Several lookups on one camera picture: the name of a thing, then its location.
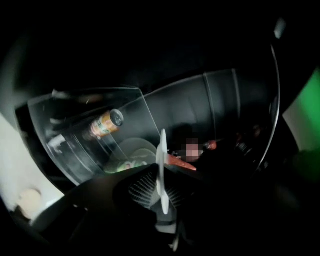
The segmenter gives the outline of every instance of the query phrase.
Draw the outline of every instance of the glass panel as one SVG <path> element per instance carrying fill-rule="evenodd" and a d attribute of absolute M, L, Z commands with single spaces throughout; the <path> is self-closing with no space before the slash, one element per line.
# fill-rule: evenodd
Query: glass panel
<path fill-rule="evenodd" d="M 54 91 L 30 100 L 28 107 L 44 148 L 76 185 L 95 175 L 110 175 L 156 162 L 160 133 L 137 88 Z M 113 109 L 123 115 L 122 125 L 97 136 L 92 124 Z M 117 128 L 112 118 L 106 118 L 111 130 Z"/>

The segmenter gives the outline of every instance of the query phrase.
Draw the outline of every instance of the white floor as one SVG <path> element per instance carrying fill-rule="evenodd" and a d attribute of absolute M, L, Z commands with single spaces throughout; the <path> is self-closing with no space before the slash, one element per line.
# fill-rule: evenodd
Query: white floor
<path fill-rule="evenodd" d="M 6 207 L 13 210 L 19 194 L 29 188 L 41 193 L 41 207 L 32 213 L 33 219 L 63 196 L 39 170 L 20 134 L 0 114 L 0 195 Z"/>

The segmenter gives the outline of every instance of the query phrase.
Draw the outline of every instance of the beverage can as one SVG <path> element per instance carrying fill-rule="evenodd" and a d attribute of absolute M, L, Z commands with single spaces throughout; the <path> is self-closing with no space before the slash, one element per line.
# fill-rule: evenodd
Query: beverage can
<path fill-rule="evenodd" d="M 90 125 L 93 136 L 103 137 L 119 130 L 124 123 L 124 116 L 118 109 L 113 109 L 101 115 Z"/>

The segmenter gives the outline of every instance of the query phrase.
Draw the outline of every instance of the can label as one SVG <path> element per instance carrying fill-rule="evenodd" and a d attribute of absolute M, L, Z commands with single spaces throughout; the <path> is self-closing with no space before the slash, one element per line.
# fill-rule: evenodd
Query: can label
<path fill-rule="evenodd" d="M 112 132 L 119 130 L 110 119 L 110 111 L 106 112 L 91 124 L 91 132 L 97 137 L 106 136 Z"/>

